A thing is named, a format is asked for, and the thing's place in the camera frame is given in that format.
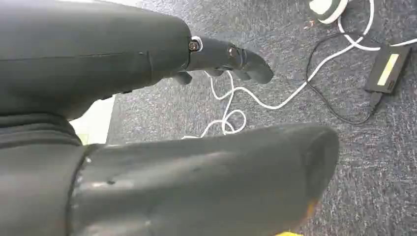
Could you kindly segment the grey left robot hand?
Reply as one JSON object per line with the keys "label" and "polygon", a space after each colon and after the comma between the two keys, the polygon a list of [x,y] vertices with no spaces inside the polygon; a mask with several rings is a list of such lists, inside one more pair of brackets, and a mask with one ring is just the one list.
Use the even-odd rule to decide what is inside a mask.
{"label": "grey left robot hand", "polygon": [[268,83],[262,57],[180,18],[93,0],[0,3],[3,236],[273,236],[314,214],[339,155],[311,123],[218,137],[84,145],[99,99],[190,72]]}

